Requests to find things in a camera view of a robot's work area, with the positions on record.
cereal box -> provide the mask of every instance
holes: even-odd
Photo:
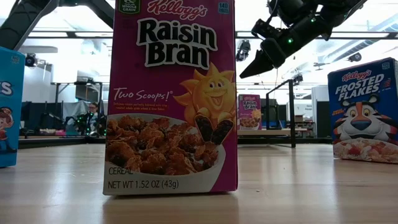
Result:
[[[104,194],[236,190],[233,1],[116,5]]]
[[[238,100],[238,129],[261,130],[260,95],[239,95]]]
[[[398,163],[397,76],[392,58],[329,74],[336,158]]]
[[[17,162],[25,56],[0,47],[0,167]]]

blue cereal box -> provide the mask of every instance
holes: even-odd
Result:
[[[329,74],[335,158],[398,163],[397,76],[393,58]]]
[[[17,162],[25,56],[0,47],[0,167]]]

tony the tiger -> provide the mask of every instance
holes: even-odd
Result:
[[[346,108],[346,113],[333,127],[336,136],[334,144],[349,139],[365,138],[398,145],[398,141],[395,140],[398,122],[379,114],[374,106],[378,102],[377,95],[371,95],[368,101],[354,103],[343,101],[341,104]]]

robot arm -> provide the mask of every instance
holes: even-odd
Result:
[[[272,0],[269,3],[271,17],[259,19],[252,34],[261,36],[261,50],[254,61],[240,74],[251,77],[273,68],[279,68],[287,57],[296,53],[309,42],[322,36],[329,40],[334,27],[360,9],[367,0]],[[271,18],[278,15],[287,29],[276,29],[269,25]]]
[[[19,50],[38,21],[59,6],[88,6],[113,28],[114,9],[105,0],[22,0],[0,27],[0,47]]]

purple cereal box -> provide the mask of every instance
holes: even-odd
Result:
[[[260,95],[239,95],[238,101],[238,129],[261,130]]]
[[[233,0],[116,1],[104,194],[236,190],[234,43]]]

